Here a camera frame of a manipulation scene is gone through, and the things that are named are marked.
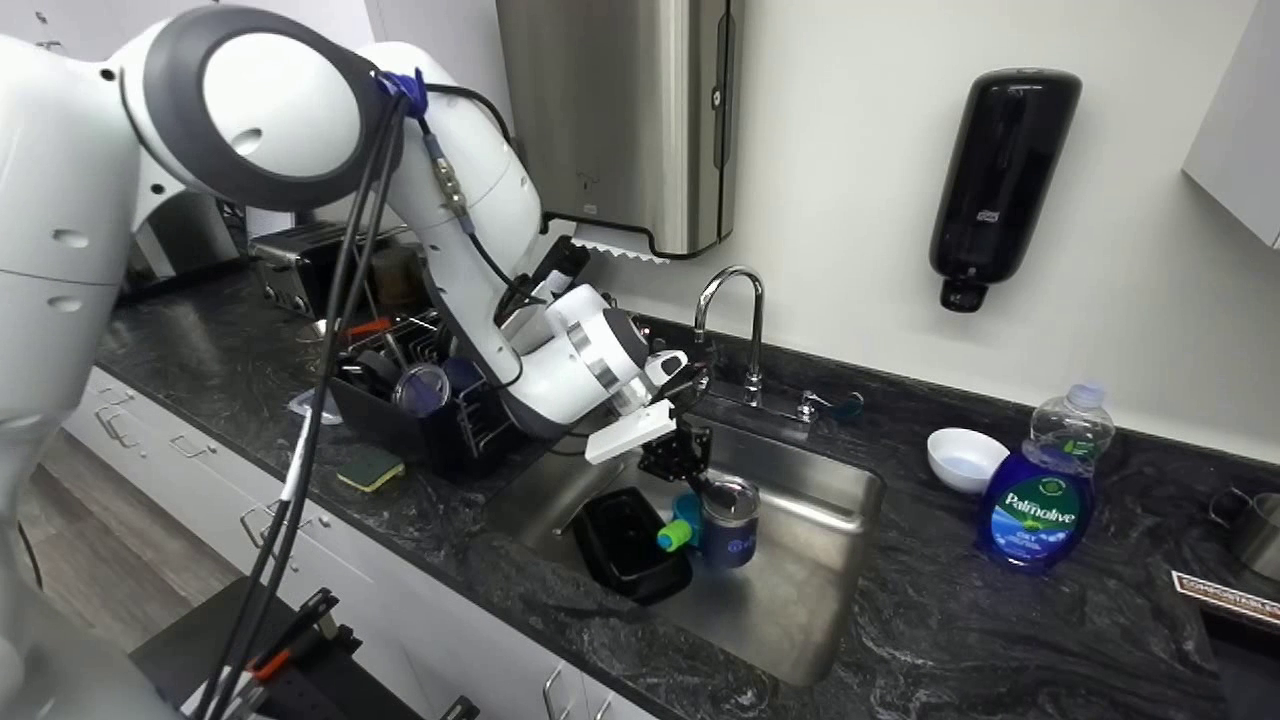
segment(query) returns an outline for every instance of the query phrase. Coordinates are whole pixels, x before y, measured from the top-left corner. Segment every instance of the wire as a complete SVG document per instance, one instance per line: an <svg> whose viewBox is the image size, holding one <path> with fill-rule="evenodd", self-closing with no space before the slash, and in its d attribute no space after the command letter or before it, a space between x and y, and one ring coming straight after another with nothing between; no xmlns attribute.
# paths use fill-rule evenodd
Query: wire
<svg viewBox="0 0 1280 720"><path fill-rule="evenodd" d="M257 565L251 565L251 573L248 573L248 588L243 588L241 611L234 611L234 620L230 620L230 632L228 632L228 641L224 641L224 646L220 646L220 655L217 655L217 663L210 663L210 671L208 671L205 695L201 695L201 705L196 705L196 720L205 720L208 711L220 714L224 705L230 701L234 681L241 681L241 671L243 671L243 663L248 663L248 655L251 655L251 643L257 643L257 636L260 636L260 622L262 622L262 614L268 614L268 609L270 609L270 596L278 592L278 574L284 574L284 567L289 567L289 552L291 552L291 537L297 537L297 520L291 520L291 514L297 514L297 510L305 509L305 498L306 498L306 479L310 479L310 465L315 465L315 435L318 435L318 430L310 430L310 428L318 428L318 412L325 412L325 395L329 395L329 378L331 378L336 341L338 341L338 328L349 322L349 321L338 321L336 311L338 311L338 296L344 296L344 289L349 289L352 243L355 243L355 235L361 235L361 219L365 219L367 192L371 192L376 177L385 177L385 178L390 177L390 172L386 172L386 169L390 169L390 155L395 155L390 147L401 147L401 132L402 132L402 124L395 124L395 117L401 117L401 101L390 101L390 108L381 112L376 132L381 132L381 135L390 135L390 142L376 142L376 150L367 155L367 169L365 169L365 177L361 177L361 192L355 192L355 204L352 204L352 216L349 216L349 232L344 232L344 243L338 243L336 279L331 279L336 291L329 296L329 309L325 309L325 317L329 317L325 368L318 368L318 378L315 378L310 421L305 424L305 442L300 442L300 488L297 488L297 494L284 494L284 498L274 502L274 510L270 510L270 523L268 523L268 530L262 530L260 557L257 557Z"/></svg>
<svg viewBox="0 0 1280 720"><path fill-rule="evenodd" d="M427 142L427 155L433 155L435 172L438 172L438 169L450 172L450 163L448 163L435 132L427 129L427 121L416 121L416 129L423 132L423 142ZM474 256L487 263L487 273L492 273L502 289L510 289L510 275L506 275L506 273L487 256L487 246L481 243L467 208L461 204L461 208L450 208L450 211L454 211L454 223L462 226L462 235L471 240Z"/></svg>
<svg viewBox="0 0 1280 720"><path fill-rule="evenodd" d="M371 204L371 219L365 226L365 246L361 246L361 267L367 273L367 256L371 256L371 240L376 240L376 226L381 226L381 216L385 216L385 199L386 199L386 184L395 177L395 147L402 142L402 121L401 121L401 108L402 101L390 97L390 132L385 132L385 142L371 150L371 169L376 169L376 204ZM338 267L336 267L336 291L329 296L329 335L325 335L325 365L318 365L318 378L315 378L315 403L310 403L310 421L305 430L305 446L300 446L300 488L289 502L289 514L284 514L284 537L278 537L278 552L274 552L274 565L270 565L270 574L268 574L268 588L262 588L262 600L251 614L251 629L248 629L248 641L228 671L228 681L220 683L217 690L217 705L210 705L210 714L220 714L228 705L230 705L230 690L234 690L234 681L241 671L248 668L251 659L251 646L268 622L268 609L270 609L270 596L278 592L284 585L284 567L289 567L289 557L291 557L291 542L297 542L297 530L300 530L300 520L305 520L305 502L306 502L306 492L310 492L310 467L315 467L315 442L318 442L318 412L325 412L325 395L329 395L329 383L331 383L331 372L336 372L336 352L338 352L338 335L344 335L344 322L352 321L352 309L361 301L361 267L355 275L349 279L344 267L349 267L349 246L355 243L361 235L361 223L365 223L365 204L367 204L367 184L361 184L365 199L361 199L361 211L352 211L352 223L349 223L349 235L344 235L344 256L338 256Z"/></svg>
<svg viewBox="0 0 1280 720"><path fill-rule="evenodd" d="M24 526L24 523L15 523L15 537L24 541L24 546L29 546L29 565L32 565L32 579L37 579L37 588L42 592L42 573L40 573L40 559L37 559L37 546L32 546L29 526Z"/></svg>
<svg viewBox="0 0 1280 720"><path fill-rule="evenodd" d="M502 121L502 112L500 112L487 97L481 97L474 87L462 87L462 84L427 84L427 91L462 97L462 101L471 101L471 105L484 105L487 117L492 117L492 124L495 124L495 132L502 132L502 139L515 142L510 124Z"/></svg>

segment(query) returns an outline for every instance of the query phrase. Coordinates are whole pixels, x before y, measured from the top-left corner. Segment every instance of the cabinet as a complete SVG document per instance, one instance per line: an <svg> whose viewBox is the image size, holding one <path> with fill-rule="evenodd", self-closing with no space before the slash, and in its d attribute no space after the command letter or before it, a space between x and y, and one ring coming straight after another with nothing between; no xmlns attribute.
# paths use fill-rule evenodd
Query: cabinet
<svg viewBox="0 0 1280 720"><path fill-rule="evenodd" d="M99 368L65 428L224 559L251 565L278 492L262 467ZM419 714L438 714L454 695L471 695L484 714L510 720L647 714L361 526L306 502L278 600L297 609L318 585L338 596L336 614L365 641L355 659Z"/></svg>
<svg viewBox="0 0 1280 720"><path fill-rule="evenodd" d="M1280 246L1280 0L1260 0L1209 105L1183 172Z"/></svg>

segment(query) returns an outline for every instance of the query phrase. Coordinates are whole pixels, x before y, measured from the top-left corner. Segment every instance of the white wall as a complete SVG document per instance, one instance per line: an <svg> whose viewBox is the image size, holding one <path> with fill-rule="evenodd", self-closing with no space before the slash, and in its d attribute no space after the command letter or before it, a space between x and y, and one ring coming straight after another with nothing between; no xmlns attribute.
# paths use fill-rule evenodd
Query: white wall
<svg viewBox="0 0 1280 720"><path fill-rule="evenodd" d="M147 25L210 0L0 0L0 30L42 48L104 61ZM365 0L234 0L284 13L338 44L367 44Z"/></svg>
<svg viewBox="0 0 1280 720"><path fill-rule="evenodd" d="M1253 0L751 0L735 235L612 263L693 317L718 263L767 279L767 341L1009 399L1111 387L1126 428L1280 460L1280 256L1178 163ZM966 78L1073 66L1083 97L1040 232L980 317L936 305L931 216ZM713 322L745 330L745 291Z"/></svg>
<svg viewBox="0 0 1280 720"><path fill-rule="evenodd" d="M510 121L495 0L367 0L381 41L427 48L454 84L484 91Z"/></svg>

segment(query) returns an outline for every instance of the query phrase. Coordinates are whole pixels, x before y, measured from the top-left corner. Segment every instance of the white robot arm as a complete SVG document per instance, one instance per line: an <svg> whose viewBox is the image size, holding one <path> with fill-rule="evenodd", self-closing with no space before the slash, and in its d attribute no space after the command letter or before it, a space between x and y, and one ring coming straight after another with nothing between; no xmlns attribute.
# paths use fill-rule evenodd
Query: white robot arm
<svg viewBox="0 0 1280 720"><path fill-rule="evenodd" d="M257 8L196 8L121 52L147 155L251 208L315 208L355 189L386 105L385 70L448 84L413 44L355 56ZM542 311L539 345L515 352L495 309L539 232L535 189L471 101L427 97L423 124L402 124L386 204L423 243L427 291L502 387L515 428L560 435L645 376L645 341L598 291L575 289Z"/></svg>
<svg viewBox="0 0 1280 720"><path fill-rule="evenodd" d="M132 232L175 192L251 208L315 208L361 184L386 108L385 70L448 78L406 44L365 56L270 13L196 8L104 63L0 35L0 714L172 714L113 652L72 632L12 567L7 526L42 435L75 406ZM647 387L631 321L575 289L510 328L502 275L529 263L539 199L519 160L467 105L433 97L402 132L390 211L423 243L435 309L454 322L506 417L560 435L617 399L628 417L588 456L670 428Z"/></svg>

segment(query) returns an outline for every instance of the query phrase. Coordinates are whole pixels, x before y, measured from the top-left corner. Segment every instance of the soap dispenser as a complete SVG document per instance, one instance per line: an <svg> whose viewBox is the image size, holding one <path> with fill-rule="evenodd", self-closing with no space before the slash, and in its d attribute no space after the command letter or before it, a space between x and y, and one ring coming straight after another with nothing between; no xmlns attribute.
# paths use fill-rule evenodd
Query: soap dispenser
<svg viewBox="0 0 1280 720"><path fill-rule="evenodd" d="M931 232L944 309L974 311L989 284L1018 267L1074 101L1067 70L989 70L970 84Z"/></svg>

